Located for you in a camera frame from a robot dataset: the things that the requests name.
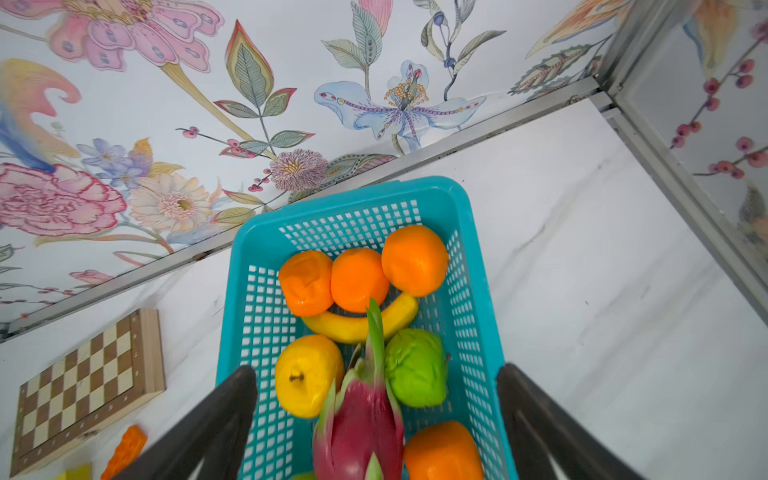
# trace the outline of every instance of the orange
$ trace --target orange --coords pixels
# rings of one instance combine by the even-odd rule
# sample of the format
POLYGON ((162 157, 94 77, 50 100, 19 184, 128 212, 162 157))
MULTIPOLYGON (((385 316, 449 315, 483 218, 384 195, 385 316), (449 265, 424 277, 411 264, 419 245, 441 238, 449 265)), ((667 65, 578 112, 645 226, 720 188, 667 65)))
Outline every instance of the orange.
POLYGON ((277 278, 293 315, 319 315, 333 305, 332 265, 333 260, 317 250, 298 253, 283 264, 277 278))
POLYGON ((411 480, 482 480, 475 440, 459 422, 443 422, 408 440, 402 459, 411 480))
POLYGON ((381 305, 389 292, 382 270, 382 256, 369 248, 352 248, 333 261, 331 294, 336 305, 353 313, 365 313, 371 298, 381 305))
POLYGON ((427 296, 445 280, 448 251, 437 233, 411 225, 387 237, 382 267, 392 285, 413 296, 427 296))

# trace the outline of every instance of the metal frame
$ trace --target metal frame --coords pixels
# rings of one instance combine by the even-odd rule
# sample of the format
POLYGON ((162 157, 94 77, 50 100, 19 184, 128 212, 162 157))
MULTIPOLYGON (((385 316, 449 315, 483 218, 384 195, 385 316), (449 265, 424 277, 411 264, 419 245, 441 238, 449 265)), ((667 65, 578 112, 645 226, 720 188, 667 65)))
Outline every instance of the metal frame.
MULTIPOLYGON (((574 82, 560 90, 519 105, 487 120, 478 122, 471 127, 456 132, 419 151, 407 154, 390 161, 387 164, 326 188, 304 200, 325 197, 326 195, 390 180, 407 171, 439 160, 450 154, 454 154, 457 151, 471 147, 472 145, 494 137, 495 135, 543 117, 546 114, 575 103, 576 101, 590 97, 595 94, 598 89, 598 83, 593 78, 585 78, 574 82)), ((606 108, 610 103, 610 98, 603 94, 603 96, 598 95, 595 101, 599 108, 606 108)), ((130 289, 133 286, 157 278, 160 275, 168 273, 188 263, 197 262, 209 255, 229 248, 239 229, 239 227, 235 227, 220 233, 215 237, 190 245, 167 257, 155 260, 152 263, 141 266, 131 272, 124 273, 101 285, 94 286, 83 293, 71 296, 52 306, 38 310, 25 318, 11 322, 8 329, 8 339, 53 322, 65 315, 81 310, 92 303, 106 300, 107 298, 130 289)))
POLYGON ((607 118, 624 143, 667 195, 690 228, 768 325, 768 266, 743 241, 728 219, 685 171, 632 101, 632 95, 698 2, 650 0, 627 20, 635 39, 616 66, 602 71, 602 86, 620 108, 607 118))

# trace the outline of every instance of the banana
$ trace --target banana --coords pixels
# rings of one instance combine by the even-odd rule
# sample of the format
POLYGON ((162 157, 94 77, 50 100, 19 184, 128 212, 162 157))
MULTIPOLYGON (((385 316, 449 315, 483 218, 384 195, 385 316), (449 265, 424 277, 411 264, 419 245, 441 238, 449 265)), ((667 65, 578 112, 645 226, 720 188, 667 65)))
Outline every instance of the banana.
MULTIPOLYGON (((419 311, 419 301, 408 293, 400 293, 392 304, 382 311, 384 337, 389 339, 406 328, 419 311)), ((325 335, 338 343, 356 345, 368 338, 368 317, 350 317, 323 312, 315 316, 303 316, 306 326, 314 333, 325 335)))

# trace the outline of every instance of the chessboard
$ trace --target chessboard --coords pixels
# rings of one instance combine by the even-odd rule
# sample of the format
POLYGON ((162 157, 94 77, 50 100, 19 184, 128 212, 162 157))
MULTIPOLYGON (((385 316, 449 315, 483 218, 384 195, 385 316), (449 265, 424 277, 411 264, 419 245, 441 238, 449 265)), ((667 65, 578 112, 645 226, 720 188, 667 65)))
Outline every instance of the chessboard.
POLYGON ((11 476, 48 464, 165 389, 156 310, 137 310, 19 389, 11 476))

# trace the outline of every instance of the dragon fruit leaf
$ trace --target dragon fruit leaf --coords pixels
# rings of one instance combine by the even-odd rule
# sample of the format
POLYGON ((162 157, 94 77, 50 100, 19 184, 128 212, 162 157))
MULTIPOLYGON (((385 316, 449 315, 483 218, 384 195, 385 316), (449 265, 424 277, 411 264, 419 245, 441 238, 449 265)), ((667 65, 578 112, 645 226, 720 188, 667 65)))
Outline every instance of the dragon fruit leaf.
POLYGON ((380 388, 384 383, 384 320, 379 304, 373 298, 366 312, 368 313, 366 361, 372 367, 374 387, 380 388))
POLYGON ((328 389, 328 395, 323 400, 323 409, 320 410, 320 418, 317 421, 315 436, 319 439, 330 441, 333 434, 333 416, 336 414, 336 379, 328 389))
POLYGON ((365 480, 384 480, 384 472, 382 471, 379 459, 376 457, 376 453, 371 454, 371 459, 368 462, 368 468, 366 469, 365 480))
POLYGON ((397 398, 395 398, 395 394, 392 392, 392 387, 389 386, 389 380, 386 380, 385 382, 386 395, 389 398, 389 404, 392 406, 392 415, 395 417, 395 427, 398 435, 402 437, 406 429, 402 420, 402 410, 400 409, 400 404, 398 403, 397 398))
POLYGON ((338 412, 341 405, 344 403, 344 395, 346 394, 346 388, 353 380, 362 380, 361 373, 363 371, 363 362, 358 362, 354 368, 347 370, 344 374, 344 380, 341 382, 341 389, 336 394, 336 411, 338 412))

